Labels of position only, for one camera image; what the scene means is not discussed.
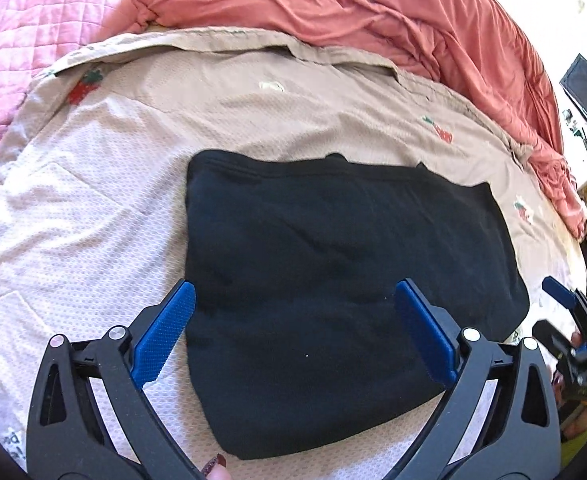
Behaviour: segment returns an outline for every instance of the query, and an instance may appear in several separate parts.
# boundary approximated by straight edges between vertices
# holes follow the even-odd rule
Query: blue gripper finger
[[[196,309],[196,290],[183,282],[134,349],[131,374],[136,387],[155,381]]]
[[[402,280],[396,285],[395,302],[396,312],[427,365],[429,377],[445,388],[451,388],[458,380],[457,354],[445,330],[433,316],[432,309],[438,307],[432,306],[411,280]],[[441,310],[443,316],[449,316],[446,310]],[[453,318],[451,323],[457,326]]]
[[[542,290],[566,309],[573,310],[576,306],[576,295],[551,276],[547,276],[542,280]]]

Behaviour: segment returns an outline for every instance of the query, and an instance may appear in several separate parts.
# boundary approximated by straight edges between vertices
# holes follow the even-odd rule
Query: pink quilt
[[[78,47],[141,32],[133,0],[0,0],[0,139],[31,78]]]
[[[317,46],[354,46],[470,99],[515,140],[574,235],[584,212],[562,156],[558,107],[542,61],[495,0],[139,0],[167,27],[238,25]]]

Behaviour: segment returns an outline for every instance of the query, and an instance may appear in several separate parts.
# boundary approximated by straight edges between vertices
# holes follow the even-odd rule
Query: silver screw
[[[109,338],[113,340],[125,337],[126,329],[124,326],[115,326],[109,331]]]
[[[60,334],[56,334],[55,336],[53,336],[50,340],[49,340],[49,344],[53,347],[53,348],[58,348],[62,343],[64,343],[64,336],[60,335]]]
[[[462,331],[462,335],[467,341],[477,341],[480,339],[480,332],[475,328],[465,328]]]
[[[532,337],[525,337],[524,345],[529,350],[535,350],[536,348],[538,348],[538,342]]]

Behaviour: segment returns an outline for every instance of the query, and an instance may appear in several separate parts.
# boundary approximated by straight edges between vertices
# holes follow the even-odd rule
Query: embroidered strawberry
[[[518,211],[518,216],[528,224],[532,224],[533,222],[533,211],[526,205],[525,200],[522,197],[518,196],[513,202],[513,207],[516,211]]]
[[[426,115],[422,117],[422,120],[433,126],[433,129],[435,129],[435,132],[438,134],[438,137],[443,139],[447,144],[451,144],[451,142],[453,141],[453,135],[451,133],[435,124],[435,122],[433,122],[433,119],[427,117]]]
[[[90,92],[93,92],[100,86],[100,82],[103,79],[103,75],[100,70],[89,70],[85,72],[82,79],[78,81],[76,86],[69,92],[67,101],[71,105],[78,105],[80,102],[87,97]]]

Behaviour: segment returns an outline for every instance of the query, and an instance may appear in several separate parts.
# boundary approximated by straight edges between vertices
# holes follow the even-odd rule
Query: black t-shirt
[[[490,340],[528,312],[489,184],[423,165],[205,151],[189,164],[187,219],[191,380],[241,459],[336,442],[441,391],[395,313],[398,281]]]

